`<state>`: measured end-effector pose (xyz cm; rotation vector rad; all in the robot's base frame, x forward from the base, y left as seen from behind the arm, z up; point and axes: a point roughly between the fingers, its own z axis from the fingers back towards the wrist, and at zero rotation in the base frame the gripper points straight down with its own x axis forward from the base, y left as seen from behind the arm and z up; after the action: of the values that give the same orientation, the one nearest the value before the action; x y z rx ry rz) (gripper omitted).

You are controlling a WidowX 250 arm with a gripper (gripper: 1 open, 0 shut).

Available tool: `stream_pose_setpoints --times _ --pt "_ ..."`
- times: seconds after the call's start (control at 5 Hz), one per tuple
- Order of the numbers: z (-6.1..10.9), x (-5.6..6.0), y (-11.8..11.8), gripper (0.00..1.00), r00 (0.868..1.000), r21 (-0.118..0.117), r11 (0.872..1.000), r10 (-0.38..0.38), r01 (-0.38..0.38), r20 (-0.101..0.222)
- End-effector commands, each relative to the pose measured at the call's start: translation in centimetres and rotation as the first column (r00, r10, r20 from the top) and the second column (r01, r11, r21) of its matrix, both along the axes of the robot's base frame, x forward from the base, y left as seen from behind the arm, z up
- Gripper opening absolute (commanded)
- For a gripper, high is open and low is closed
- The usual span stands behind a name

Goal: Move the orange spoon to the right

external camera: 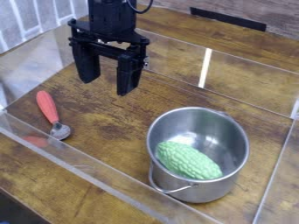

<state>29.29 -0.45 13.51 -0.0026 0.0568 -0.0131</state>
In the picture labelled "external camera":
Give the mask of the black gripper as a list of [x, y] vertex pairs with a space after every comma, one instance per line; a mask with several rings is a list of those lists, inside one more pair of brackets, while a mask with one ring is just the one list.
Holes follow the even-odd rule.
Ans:
[[[80, 80], [90, 83], [100, 76], [98, 55], [117, 58], [116, 94], [126, 95], [138, 85], [148, 38], [136, 32], [136, 15], [149, 11], [136, 8], [136, 0], [88, 0], [88, 21], [72, 19], [69, 46]], [[110, 47], [109, 42], [128, 43], [137, 59]]]

